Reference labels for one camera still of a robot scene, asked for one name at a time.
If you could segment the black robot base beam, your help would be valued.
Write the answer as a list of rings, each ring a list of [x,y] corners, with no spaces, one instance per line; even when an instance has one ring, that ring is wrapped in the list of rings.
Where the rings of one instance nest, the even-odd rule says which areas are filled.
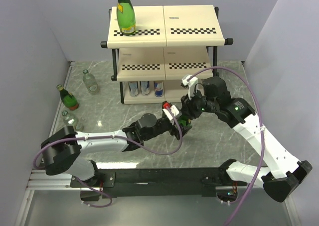
[[[92,187],[117,197],[201,195],[215,197],[217,187],[246,186],[226,171],[211,168],[100,169],[101,179]]]

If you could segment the blue energy drink can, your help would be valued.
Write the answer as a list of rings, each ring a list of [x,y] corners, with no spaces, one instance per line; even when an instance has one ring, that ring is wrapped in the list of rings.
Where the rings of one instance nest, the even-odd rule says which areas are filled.
[[[164,94],[163,81],[154,81],[154,95],[162,97]]]

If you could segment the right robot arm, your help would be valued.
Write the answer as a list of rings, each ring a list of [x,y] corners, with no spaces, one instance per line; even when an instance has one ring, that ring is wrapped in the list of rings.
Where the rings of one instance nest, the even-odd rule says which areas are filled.
[[[182,78],[181,85],[188,89],[181,98],[182,113],[189,119],[202,113],[214,113],[218,119],[240,134],[260,155],[266,166],[252,166],[236,160],[225,163],[219,181],[225,186],[234,181],[261,187],[268,196],[283,202],[307,177],[312,165],[286,150],[260,123],[260,115],[243,98],[233,98],[220,77],[210,77],[202,82],[204,91],[198,89],[199,80],[192,75]]]

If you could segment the silver energy drink can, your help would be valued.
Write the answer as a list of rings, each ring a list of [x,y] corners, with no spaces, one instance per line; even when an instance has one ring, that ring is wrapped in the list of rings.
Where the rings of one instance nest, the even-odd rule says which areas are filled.
[[[140,81],[141,94],[147,96],[150,94],[150,82],[149,81]]]

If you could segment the green Perrier bottle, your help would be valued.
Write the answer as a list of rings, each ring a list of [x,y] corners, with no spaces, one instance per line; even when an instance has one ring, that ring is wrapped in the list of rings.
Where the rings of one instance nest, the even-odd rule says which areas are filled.
[[[123,35],[133,35],[136,32],[136,17],[131,0],[118,0],[117,22]]]

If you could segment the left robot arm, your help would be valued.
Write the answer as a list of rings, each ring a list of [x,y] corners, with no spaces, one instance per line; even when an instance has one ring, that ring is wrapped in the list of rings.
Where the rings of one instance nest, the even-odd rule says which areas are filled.
[[[190,129],[189,117],[170,114],[167,110],[161,118],[146,113],[130,126],[112,132],[87,133],[65,126],[41,144],[44,169],[49,176],[68,173],[86,186],[94,187],[100,180],[98,168],[94,161],[83,159],[83,155],[102,151],[129,152],[139,148],[151,151],[145,147],[145,141],[165,132],[182,141]]]

